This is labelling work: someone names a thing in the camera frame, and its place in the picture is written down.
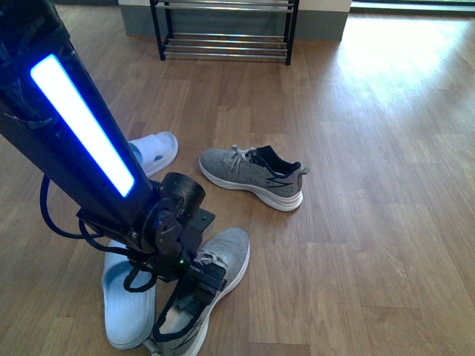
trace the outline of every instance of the white slipper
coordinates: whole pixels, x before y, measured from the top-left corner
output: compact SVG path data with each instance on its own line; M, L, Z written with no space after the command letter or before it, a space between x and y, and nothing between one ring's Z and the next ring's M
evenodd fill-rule
M168 131L134 139L128 144L147 177L169 165L178 152L177 138Z
M110 247L123 247L111 240ZM124 279L132 267L126 256L105 254L102 290L104 291L105 333L111 345L119 350L139 346L150 335L155 318L155 287L143 293L124 289ZM132 283L138 288L150 280L150 273L140 271Z

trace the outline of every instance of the white wall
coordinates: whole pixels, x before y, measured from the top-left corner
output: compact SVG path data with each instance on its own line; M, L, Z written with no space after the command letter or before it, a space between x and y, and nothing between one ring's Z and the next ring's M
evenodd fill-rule
M119 0L120 5L150 6L149 0ZM350 11L351 0L301 0L300 10Z

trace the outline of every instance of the gray sneaker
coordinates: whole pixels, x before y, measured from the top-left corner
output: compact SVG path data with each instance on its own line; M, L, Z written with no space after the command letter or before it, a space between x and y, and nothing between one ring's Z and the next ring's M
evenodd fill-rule
M144 343L153 355L195 356L200 351L208 331L209 315L216 303L243 279L249 264L249 251L249 238L239 228L228 228L198 251L194 261L203 269L218 266L222 271L224 268L226 287L202 310L202 304L187 293L189 282L180 280L154 326L154 342Z
M233 151L210 148L200 157L203 174L225 189L250 191L268 206L292 211L302 203L302 176L309 172L300 162L282 160L270 146Z

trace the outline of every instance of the metal shoe rack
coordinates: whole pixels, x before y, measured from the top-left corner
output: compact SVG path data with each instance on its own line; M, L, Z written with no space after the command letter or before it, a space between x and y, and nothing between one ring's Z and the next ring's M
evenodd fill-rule
M295 36L299 0L150 0L155 36L160 59L222 58L283 62L290 65ZM167 35L160 34L158 10L165 11ZM174 32L172 11L215 10L228 12L284 13L282 36L236 33L180 33Z

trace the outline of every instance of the shoelace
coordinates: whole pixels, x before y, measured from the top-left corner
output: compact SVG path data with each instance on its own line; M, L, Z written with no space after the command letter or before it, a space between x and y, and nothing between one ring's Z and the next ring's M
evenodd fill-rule
M255 150L254 147L249 147L247 150L241 150L238 145L233 145L231 148L234 150L234 154L231 157L232 158L232 164L231 164L231 169L234 169L236 167L236 171L239 170L239 164L241 161L247 162L247 153L249 151Z
M201 263L202 265L214 263L215 265L218 265L223 268L226 268L228 266L228 263L222 257L219 257L212 251L199 251L196 261Z

